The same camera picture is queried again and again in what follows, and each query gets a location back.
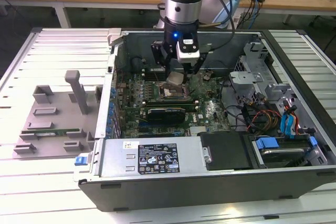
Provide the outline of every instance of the motherboard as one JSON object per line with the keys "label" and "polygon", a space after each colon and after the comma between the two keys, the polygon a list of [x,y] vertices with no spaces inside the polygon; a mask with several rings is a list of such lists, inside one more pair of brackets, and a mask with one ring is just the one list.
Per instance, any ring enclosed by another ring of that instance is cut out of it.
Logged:
{"label": "motherboard", "polygon": [[199,72],[176,86],[159,78],[147,81],[144,74],[118,72],[111,89],[107,138],[196,136],[229,130],[218,99],[224,80],[212,74]]}

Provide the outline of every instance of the blue release tab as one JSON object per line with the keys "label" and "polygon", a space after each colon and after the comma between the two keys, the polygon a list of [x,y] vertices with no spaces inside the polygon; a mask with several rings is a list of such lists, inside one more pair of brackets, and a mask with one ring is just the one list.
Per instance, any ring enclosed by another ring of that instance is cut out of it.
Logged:
{"label": "blue release tab", "polygon": [[315,137],[311,136],[309,138],[309,140],[310,140],[310,143],[311,143],[312,146],[314,146],[314,147],[317,146],[317,141],[316,141]]}
{"label": "blue release tab", "polygon": [[280,124],[280,130],[282,133],[286,130],[286,120],[287,120],[287,114],[283,114],[281,117],[281,124]]}
{"label": "blue release tab", "polygon": [[76,157],[75,158],[75,165],[88,165],[88,158],[87,157]]}
{"label": "blue release tab", "polygon": [[258,149],[278,148],[279,144],[275,137],[261,137],[256,141]]}

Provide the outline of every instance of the side panel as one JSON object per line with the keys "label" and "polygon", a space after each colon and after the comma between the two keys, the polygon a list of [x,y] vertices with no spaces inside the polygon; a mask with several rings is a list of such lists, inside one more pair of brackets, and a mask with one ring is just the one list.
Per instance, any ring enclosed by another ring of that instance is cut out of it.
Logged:
{"label": "side panel", "polygon": [[104,212],[298,198],[336,179],[333,170],[87,183],[80,189]]}

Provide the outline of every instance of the connector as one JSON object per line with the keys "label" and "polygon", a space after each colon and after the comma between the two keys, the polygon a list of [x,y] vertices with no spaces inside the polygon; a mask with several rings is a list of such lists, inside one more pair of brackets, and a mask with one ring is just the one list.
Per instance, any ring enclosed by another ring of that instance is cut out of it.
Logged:
{"label": "connector", "polygon": [[258,92],[256,94],[256,96],[257,96],[258,100],[260,100],[260,101],[265,101],[266,100],[266,97],[260,92]]}

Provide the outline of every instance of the electronic equipment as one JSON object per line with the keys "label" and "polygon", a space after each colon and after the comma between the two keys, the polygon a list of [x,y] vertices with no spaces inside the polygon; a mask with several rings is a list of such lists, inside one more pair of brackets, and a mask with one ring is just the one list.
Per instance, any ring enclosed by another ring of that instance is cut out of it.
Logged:
{"label": "electronic equipment", "polygon": [[[112,29],[96,143],[76,159],[88,172],[78,185],[97,208],[298,198],[335,180],[336,125],[274,39],[278,33],[237,31],[232,44],[174,85],[148,53],[163,31]],[[229,35],[198,31],[213,43]],[[177,60],[171,67],[183,72]]]}

